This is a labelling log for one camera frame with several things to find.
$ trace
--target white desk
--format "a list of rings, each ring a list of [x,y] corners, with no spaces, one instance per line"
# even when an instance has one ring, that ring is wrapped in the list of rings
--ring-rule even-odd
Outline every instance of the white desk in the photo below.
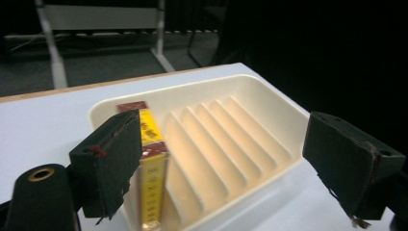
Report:
[[[26,170],[44,164],[69,165],[68,152],[91,133],[88,113],[93,104],[120,95],[235,74],[259,77],[243,64],[230,64],[167,73],[154,78],[0,98],[0,203],[11,199],[14,180]],[[292,183],[306,182],[307,187],[277,213],[257,221],[251,230],[356,230],[306,161],[289,172],[287,177]],[[254,206],[268,210],[268,205],[262,204],[262,200]],[[82,211],[79,216],[84,231],[127,230],[121,213],[112,220],[104,219],[97,226],[94,225],[97,219],[84,218]],[[387,210],[382,220],[369,221],[372,224],[369,230],[389,230],[392,216],[393,213]],[[248,217],[248,223],[252,224],[256,217],[256,214]]]

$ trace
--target white tray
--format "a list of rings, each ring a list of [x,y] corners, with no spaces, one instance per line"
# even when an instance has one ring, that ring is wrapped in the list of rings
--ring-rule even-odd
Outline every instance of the white tray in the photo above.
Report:
[[[265,218],[296,193],[283,176],[302,160],[309,115],[265,80],[226,76],[104,100],[89,111],[92,128],[134,101],[147,102],[171,152],[162,230],[243,228],[242,218]],[[121,208],[130,230],[140,230],[137,196],[131,184]],[[268,213],[254,215],[261,197]]]

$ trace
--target black chair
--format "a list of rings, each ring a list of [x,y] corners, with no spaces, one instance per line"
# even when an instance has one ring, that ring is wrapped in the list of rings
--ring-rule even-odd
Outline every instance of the black chair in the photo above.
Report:
[[[200,62],[192,53],[192,45],[193,45],[194,39],[197,36],[197,31],[212,30],[212,31],[217,32],[218,37],[219,37],[221,29],[222,29],[222,25],[224,23],[225,12],[226,12],[226,7],[208,6],[208,7],[202,8],[202,11],[199,17],[194,23],[194,29],[192,30],[191,38],[189,40],[189,44],[187,47],[187,52],[189,54],[189,57],[195,62],[196,65],[200,67],[206,65]]]

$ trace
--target yellow label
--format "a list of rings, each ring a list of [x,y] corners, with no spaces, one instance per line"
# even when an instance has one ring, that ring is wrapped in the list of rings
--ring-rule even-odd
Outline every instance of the yellow label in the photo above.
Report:
[[[163,139],[150,110],[140,110],[141,143],[148,144]]]
[[[141,223],[160,220],[165,186],[166,154],[140,160],[141,163]]]

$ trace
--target gray carpet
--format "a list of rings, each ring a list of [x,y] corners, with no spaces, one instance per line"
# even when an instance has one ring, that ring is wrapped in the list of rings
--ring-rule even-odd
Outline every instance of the gray carpet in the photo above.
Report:
[[[188,56],[190,33],[166,33],[164,55],[175,70],[198,68]],[[56,35],[70,87],[166,73],[152,55],[149,33]],[[0,63],[0,96],[52,90],[50,58],[43,36],[6,37],[8,54]],[[192,53],[207,66],[217,48],[217,33],[198,33]]]

